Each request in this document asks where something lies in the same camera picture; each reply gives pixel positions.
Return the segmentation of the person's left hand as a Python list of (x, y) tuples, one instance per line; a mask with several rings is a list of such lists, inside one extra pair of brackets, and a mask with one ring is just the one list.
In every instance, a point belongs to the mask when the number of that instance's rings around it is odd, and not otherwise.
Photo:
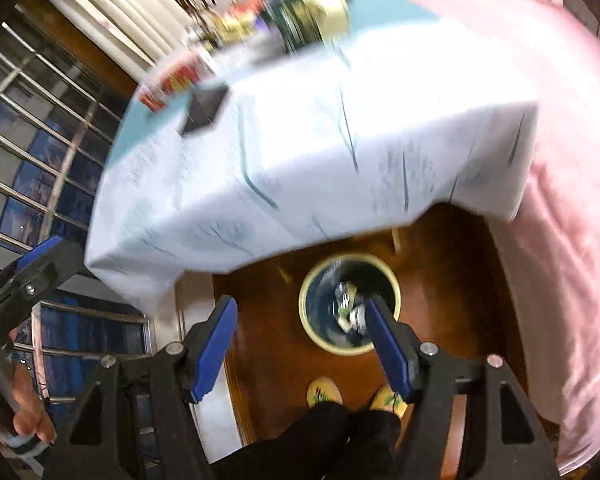
[(12, 422), (17, 434), (23, 437), (36, 434), (41, 441), (53, 443), (57, 436), (55, 427), (34, 391), (30, 373), (18, 362), (14, 363), (12, 372), (12, 397), (17, 404)]

